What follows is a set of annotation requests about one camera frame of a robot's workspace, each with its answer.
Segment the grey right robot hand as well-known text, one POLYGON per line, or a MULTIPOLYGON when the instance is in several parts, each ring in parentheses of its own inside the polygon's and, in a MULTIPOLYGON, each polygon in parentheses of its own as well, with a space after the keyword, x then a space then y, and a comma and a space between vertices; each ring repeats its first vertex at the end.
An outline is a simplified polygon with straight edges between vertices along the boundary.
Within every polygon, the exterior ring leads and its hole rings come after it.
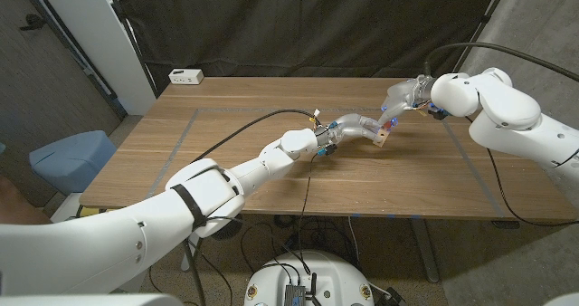
POLYGON ((378 123, 383 126, 400 116, 405 110, 425 107, 432 101, 431 91, 435 79, 430 75, 419 75, 415 79, 399 82, 387 90, 381 106, 382 115, 378 123))

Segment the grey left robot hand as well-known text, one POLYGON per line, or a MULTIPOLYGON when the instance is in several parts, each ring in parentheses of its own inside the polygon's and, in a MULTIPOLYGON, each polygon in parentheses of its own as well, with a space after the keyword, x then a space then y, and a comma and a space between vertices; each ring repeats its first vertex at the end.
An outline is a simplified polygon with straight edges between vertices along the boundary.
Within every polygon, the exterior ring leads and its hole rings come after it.
POLYGON ((334 120, 328 125, 314 131, 318 140, 318 155, 330 155, 344 140, 366 138, 378 147, 382 147, 389 131, 377 120, 351 113, 334 120))

